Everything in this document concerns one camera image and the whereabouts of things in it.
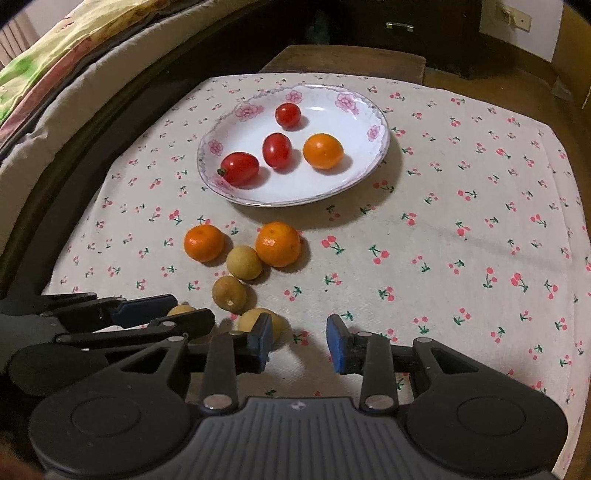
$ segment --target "cabinet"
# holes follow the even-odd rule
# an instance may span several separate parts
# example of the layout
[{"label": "cabinet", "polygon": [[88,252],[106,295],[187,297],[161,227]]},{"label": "cabinet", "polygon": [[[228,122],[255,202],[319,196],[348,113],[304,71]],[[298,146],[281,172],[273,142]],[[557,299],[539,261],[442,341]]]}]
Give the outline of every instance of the cabinet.
[{"label": "cabinet", "polygon": [[331,43],[421,55],[427,66],[470,76],[482,0],[336,0]]}]

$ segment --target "floor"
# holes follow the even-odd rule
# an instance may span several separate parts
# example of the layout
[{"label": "floor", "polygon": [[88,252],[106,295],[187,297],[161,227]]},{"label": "floor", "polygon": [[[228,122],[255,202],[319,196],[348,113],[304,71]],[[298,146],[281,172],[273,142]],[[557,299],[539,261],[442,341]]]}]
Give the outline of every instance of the floor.
[{"label": "floor", "polygon": [[[568,153],[580,190],[587,223],[591,219],[591,134],[586,129],[580,111],[570,102],[552,95],[551,86],[543,80],[516,68],[503,70],[489,66],[476,72],[475,79],[427,69],[425,85],[461,93],[490,102],[549,125]],[[591,479],[591,401],[577,449],[565,480]]]}]

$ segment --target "drawer handle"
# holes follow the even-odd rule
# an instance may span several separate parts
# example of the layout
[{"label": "drawer handle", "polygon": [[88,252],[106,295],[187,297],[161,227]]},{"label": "drawer handle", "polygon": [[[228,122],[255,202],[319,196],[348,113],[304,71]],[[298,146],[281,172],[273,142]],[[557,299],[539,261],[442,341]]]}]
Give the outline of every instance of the drawer handle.
[{"label": "drawer handle", "polygon": [[412,32],[414,30],[412,25],[408,25],[406,23],[386,22],[386,28],[392,30],[394,27],[406,28],[407,32]]}]

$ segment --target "wooden table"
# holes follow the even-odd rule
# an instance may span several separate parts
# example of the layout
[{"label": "wooden table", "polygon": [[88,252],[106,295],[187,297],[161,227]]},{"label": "wooden table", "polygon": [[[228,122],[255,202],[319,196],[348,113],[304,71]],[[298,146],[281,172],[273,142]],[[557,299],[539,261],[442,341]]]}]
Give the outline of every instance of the wooden table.
[{"label": "wooden table", "polygon": [[318,72],[380,77],[422,84],[425,58],[401,51],[344,45],[291,45],[261,73]]}]

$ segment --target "table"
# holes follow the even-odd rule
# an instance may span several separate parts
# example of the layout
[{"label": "table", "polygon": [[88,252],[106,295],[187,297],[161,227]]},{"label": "table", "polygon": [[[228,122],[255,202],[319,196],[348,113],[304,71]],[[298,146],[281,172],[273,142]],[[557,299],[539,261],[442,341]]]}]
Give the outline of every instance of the table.
[{"label": "table", "polygon": [[261,73],[312,72],[367,75],[422,84],[424,57],[383,48],[346,45],[290,45],[261,69]]},{"label": "table", "polygon": [[[385,112],[385,161],[356,187],[287,209],[228,203],[199,179],[199,139],[224,111],[263,89],[341,85]],[[291,331],[242,395],[351,395],[360,377],[332,371],[327,315],[353,330],[409,345],[429,335],[549,395],[569,420],[555,468],[574,450],[587,391],[591,341],[590,245],[564,148],[535,120],[444,90],[396,80],[315,73],[220,77],[172,107],[113,164],[64,247],[46,293],[126,298],[173,293],[211,308],[219,330],[235,316],[210,289],[226,275],[191,261],[186,230],[212,223],[229,244],[252,245],[281,219],[304,253],[250,285],[249,307],[286,317]],[[198,378],[191,391],[196,392]],[[408,380],[398,376],[401,401]]]}]

